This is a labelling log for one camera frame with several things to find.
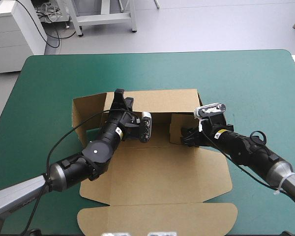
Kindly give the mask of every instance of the yellow label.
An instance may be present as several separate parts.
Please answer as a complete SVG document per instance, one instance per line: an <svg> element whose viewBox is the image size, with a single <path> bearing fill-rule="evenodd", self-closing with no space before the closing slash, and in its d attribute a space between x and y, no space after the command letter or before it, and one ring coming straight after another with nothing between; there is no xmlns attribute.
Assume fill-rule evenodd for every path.
<svg viewBox="0 0 295 236"><path fill-rule="evenodd" d="M227 129L220 129L219 131L216 132L216 134L214 135L215 139L218 139L221 134L223 134L225 131L228 131Z"/></svg>

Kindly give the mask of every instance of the white drawer unit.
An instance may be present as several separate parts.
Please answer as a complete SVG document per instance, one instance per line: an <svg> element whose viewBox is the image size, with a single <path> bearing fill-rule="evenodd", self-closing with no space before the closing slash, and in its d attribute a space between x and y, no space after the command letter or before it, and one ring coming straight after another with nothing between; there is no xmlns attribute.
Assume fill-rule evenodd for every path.
<svg viewBox="0 0 295 236"><path fill-rule="evenodd" d="M47 35L30 0L20 0L35 20L38 29ZM32 55L43 55L46 43L25 9L14 0L0 1L0 73L19 71Z"/></svg>

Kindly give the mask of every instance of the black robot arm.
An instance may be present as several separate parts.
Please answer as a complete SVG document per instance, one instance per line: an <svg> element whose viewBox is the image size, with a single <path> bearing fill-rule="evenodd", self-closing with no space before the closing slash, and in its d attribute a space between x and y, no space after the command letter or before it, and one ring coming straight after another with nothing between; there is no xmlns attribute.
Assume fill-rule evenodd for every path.
<svg viewBox="0 0 295 236"><path fill-rule="evenodd" d="M53 190L63 191L87 178L90 180L97 179L107 171L110 160L121 141L127 139L139 139L143 143L149 141L151 136L151 114L143 112L142 117L139 118L132 111L133 98L124 99L123 92L122 89L115 91L107 121L100 128L95 140L89 142L85 149L50 165L47 174L0 190L0 232L4 220L11 213L37 199L28 225L21 233L22 236L28 234L27 229L43 194ZM31 234L34 233L39 235L40 231L31 231Z"/></svg>
<svg viewBox="0 0 295 236"><path fill-rule="evenodd" d="M225 110L221 103L196 108L194 117L199 119L199 127L182 129L182 143L218 149L236 165L249 167L271 188L284 190L295 201L292 165L266 146L262 131L252 132L249 137L235 133L234 127L226 123Z"/></svg>

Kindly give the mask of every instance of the black cable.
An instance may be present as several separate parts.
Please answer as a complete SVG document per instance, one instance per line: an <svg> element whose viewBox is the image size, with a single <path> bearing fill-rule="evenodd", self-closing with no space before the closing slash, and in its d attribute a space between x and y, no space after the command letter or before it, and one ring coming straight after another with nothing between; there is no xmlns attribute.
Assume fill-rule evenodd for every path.
<svg viewBox="0 0 295 236"><path fill-rule="evenodd" d="M235 163L222 149L220 149L215 142L213 142L203 131L202 131L203 135L206 137L206 139L212 143L212 145L219 150L227 159L229 159L234 165L236 165L238 168L240 168L240 170L244 171L247 175L249 175L253 180L255 180L256 182L258 182L259 184L263 185L266 188L272 189L272 190L277 190L277 188L272 187L262 181L260 181L259 179L257 179L256 177L254 177L252 174L250 174L248 171L246 171L244 168L242 168L240 165L238 165L237 163ZM289 193L279 190L281 193L283 193L284 195L288 196L294 203L295 203L295 198L293 196L291 196Z"/></svg>
<svg viewBox="0 0 295 236"><path fill-rule="evenodd" d="M36 11L36 13L38 13L38 14L41 14L40 16L39 16L39 18L42 18L42 17L48 17L46 14L44 14L44 13L42 13L41 11ZM67 38L71 38L74 34L76 33L76 31L74 31L71 35L69 35L69 36L67 36L67 37L59 37L59 35L58 35L58 33L57 33L57 35L58 35L58 37L54 37L54 36L52 36L52 35L50 35L50 34L48 34L48 33L46 33L45 32L45 34L47 34L49 37L51 37L51 38L56 38L56 39L67 39Z"/></svg>
<svg viewBox="0 0 295 236"><path fill-rule="evenodd" d="M184 137L184 139L188 139L188 138L190 138L191 136L193 136L195 133L197 133L198 132L198 130L197 129L195 129L195 131L194 132L192 132L191 134L189 134L187 137Z"/></svg>
<svg viewBox="0 0 295 236"><path fill-rule="evenodd" d="M60 46L60 39L58 40L58 45L57 46L53 46L53 45L51 45L51 44L49 44L48 42L47 42L47 40L43 37L43 35L41 34L41 32L40 32L40 30L39 30L39 28L38 28L38 26L37 26L37 24L36 24L36 22L35 22L35 20L33 19L33 17L31 16L31 14L30 14L30 12L27 10L27 8L19 1L19 0L15 0L15 1L17 1L24 9L25 9L25 11L29 14L29 16L30 16L30 18L31 18L31 20L34 22L34 24L35 24L35 26L36 26L36 29L37 29L37 31L38 31L38 33L40 34L40 36L42 37L42 39L45 41L45 43L47 44L47 45L49 45L50 47L52 47L52 48L58 48L59 46Z"/></svg>
<svg viewBox="0 0 295 236"><path fill-rule="evenodd" d="M130 113L130 114L133 114L136 118L139 118L137 114L135 114L134 112L131 112L131 111L127 111L127 110L124 110L124 109L109 109L109 110L104 110L102 112L99 112L99 113L96 113L94 115L92 115L91 117L87 118L86 120L82 121L80 124L78 124L77 126L73 127L69 132L67 132L65 135L63 135L57 142L56 144L51 148L51 150L49 151L48 153L48 156L47 156L47 161L46 161L46 171L47 171L47 176L46 176L46 179L49 179L49 174L50 174L50 169L49 169L49 161L50 161L50 157L51 157L51 154L53 153L53 151L55 150L55 148L65 139L65 137L67 137L69 134L71 134L74 130L76 130L77 128L79 128L80 126L82 126L83 124L85 124L86 122L88 122L89 120L91 120L92 118L100 115L100 114L103 114L105 112L114 112L114 111L123 111L123 112L127 112L127 113ZM30 214L30 217L29 217L29 220L26 224L26 227L25 229L19 234L19 236L24 236L24 234L27 232L27 230L29 229L30 227L30 224L31 224L31 221L34 217L34 214L36 212L36 209L37 209L37 206L39 204L39 201L40 201L40 198L41 196L43 195L43 192L44 192L44 189L47 187L47 181L44 183L44 185L42 186L42 189L40 190L38 196L37 196L37 199L36 199L36 202L35 202L35 205L33 207L33 210L31 211L31 214Z"/></svg>
<svg viewBox="0 0 295 236"><path fill-rule="evenodd" d="M105 112L110 112L110 111L124 111L124 112L128 112L130 114L133 114L135 117L139 118L137 114L135 114L134 112L131 111L127 111L124 109L109 109L109 110L104 110L102 112L96 113L95 115L89 117L88 119L82 121L80 124L78 124L77 126L73 127L69 132L67 132L65 135L63 135L58 142L56 142L56 144L51 148L48 156L47 156L47 161L46 161L46 171L47 171L47 178L49 178L49 174L50 174L50 170L49 170L49 160L51 157L51 154L53 153L53 151L55 150L55 148L62 142L62 140L64 140L65 137L67 137L69 134L71 134L74 130L76 130L77 128L79 128L80 126L82 126L83 124L85 124L86 122L88 122L90 119L94 118L95 116L98 116L100 114L103 114Z"/></svg>
<svg viewBox="0 0 295 236"><path fill-rule="evenodd" d="M52 36L52 35L50 35L50 34L48 34L48 33L46 33L49 37L51 37L51 38L56 38L56 39L67 39L67 38L71 38L74 34L75 34L76 32L74 31L70 36L67 36L67 37L61 37L61 38L59 38L59 37L54 37L54 36Z"/></svg>

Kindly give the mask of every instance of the cardboard box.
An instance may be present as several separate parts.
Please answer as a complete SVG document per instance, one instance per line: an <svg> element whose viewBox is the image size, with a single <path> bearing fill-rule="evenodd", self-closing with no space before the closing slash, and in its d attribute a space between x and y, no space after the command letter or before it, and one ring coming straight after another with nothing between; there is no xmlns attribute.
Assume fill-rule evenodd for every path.
<svg viewBox="0 0 295 236"><path fill-rule="evenodd" d="M109 109L113 96L108 92L74 99L73 126ZM180 145L180 129L198 124L192 116L201 105L196 89L126 91L124 97L134 98L133 111L151 112L151 140L121 142L108 171L96 181L82 182L82 197L110 205L81 210L77 218L82 232L225 235L236 221L237 208L203 202L232 189L227 161L217 152ZM87 130L99 128L106 117L76 130L84 146Z"/></svg>

